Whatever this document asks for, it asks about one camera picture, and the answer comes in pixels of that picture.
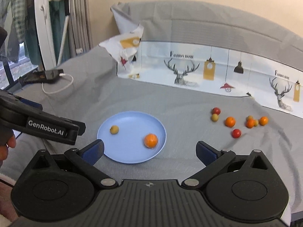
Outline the person left hand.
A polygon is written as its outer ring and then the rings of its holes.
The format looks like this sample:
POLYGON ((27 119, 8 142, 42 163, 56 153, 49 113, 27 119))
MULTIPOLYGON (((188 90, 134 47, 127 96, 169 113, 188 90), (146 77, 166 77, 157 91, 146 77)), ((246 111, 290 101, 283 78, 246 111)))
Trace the person left hand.
POLYGON ((9 148, 15 148, 15 146, 16 137, 13 130, 10 128, 1 127, 1 165, 8 157, 9 148))

